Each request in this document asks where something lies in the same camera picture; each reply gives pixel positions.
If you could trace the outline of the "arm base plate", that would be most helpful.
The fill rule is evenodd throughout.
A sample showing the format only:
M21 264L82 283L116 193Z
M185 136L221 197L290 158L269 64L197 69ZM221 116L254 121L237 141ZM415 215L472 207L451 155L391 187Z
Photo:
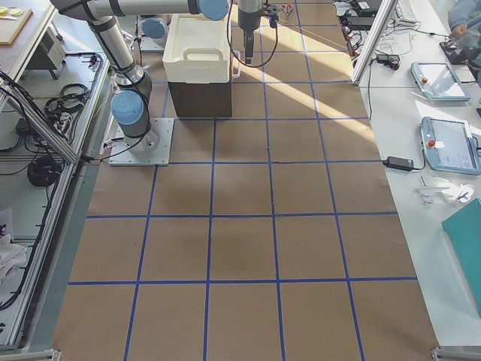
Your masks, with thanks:
M125 138L120 126L116 126L116 137L120 141L113 143L112 157L108 163L112 166L167 166L171 154L171 141L174 130L174 118L152 118L151 129L143 140Z

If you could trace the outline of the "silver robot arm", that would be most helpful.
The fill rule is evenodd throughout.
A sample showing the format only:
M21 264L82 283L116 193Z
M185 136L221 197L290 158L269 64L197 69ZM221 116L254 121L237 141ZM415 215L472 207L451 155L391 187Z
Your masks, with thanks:
M159 143L149 102L150 76L136 62L123 38L118 19L127 15L191 14L217 21L230 14L231 1L52 1L61 15L88 23L115 73L120 92L110 112L123 132L127 151L150 150Z

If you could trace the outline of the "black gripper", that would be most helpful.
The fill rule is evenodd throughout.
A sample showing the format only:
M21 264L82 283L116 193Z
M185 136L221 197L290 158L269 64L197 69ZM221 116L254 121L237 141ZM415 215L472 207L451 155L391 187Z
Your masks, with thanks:
M250 63L253 59L254 33L259 27L259 11L246 12L238 11L238 25L244 31L244 62Z

